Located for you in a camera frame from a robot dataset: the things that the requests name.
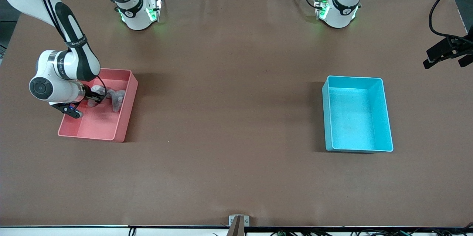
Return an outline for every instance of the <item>light blue plastic container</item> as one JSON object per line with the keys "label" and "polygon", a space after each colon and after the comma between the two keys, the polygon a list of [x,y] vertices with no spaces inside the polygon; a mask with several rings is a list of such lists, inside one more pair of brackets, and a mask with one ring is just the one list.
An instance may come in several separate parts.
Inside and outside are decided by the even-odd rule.
{"label": "light blue plastic container", "polygon": [[328,151],[392,152],[382,79],[328,76],[322,96]]}

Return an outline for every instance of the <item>tabletop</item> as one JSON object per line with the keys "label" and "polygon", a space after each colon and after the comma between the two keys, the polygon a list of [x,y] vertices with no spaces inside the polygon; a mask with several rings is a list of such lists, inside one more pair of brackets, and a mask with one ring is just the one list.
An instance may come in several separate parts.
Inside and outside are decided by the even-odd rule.
{"label": "tabletop", "polygon": [[[139,87],[125,143],[57,136],[28,91],[55,29],[22,15],[0,66],[0,225],[463,226],[473,216],[473,66],[425,70],[435,0],[362,0],[344,29],[304,0],[165,0],[132,31],[109,0],[63,0],[103,68]],[[434,13],[465,35],[454,0]],[[328,75],[381,77],[394,152],[329,153]]]}

